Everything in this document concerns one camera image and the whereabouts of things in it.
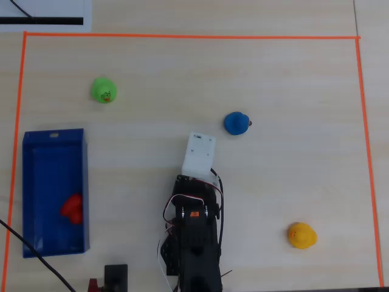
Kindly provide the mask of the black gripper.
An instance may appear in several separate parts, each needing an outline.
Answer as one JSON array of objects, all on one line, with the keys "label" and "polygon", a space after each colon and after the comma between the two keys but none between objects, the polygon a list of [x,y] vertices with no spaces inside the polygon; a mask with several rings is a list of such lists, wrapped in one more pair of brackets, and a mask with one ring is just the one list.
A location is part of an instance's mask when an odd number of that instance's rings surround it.
[{"label": "black gripper", "polygon": [[215,176],[218,182],[207,182],[203,179],[179,175],[176,178],[171,204],[176,210],[176,220],[185,217],[206,218],[214,216],[221,218],[221,179]]}]

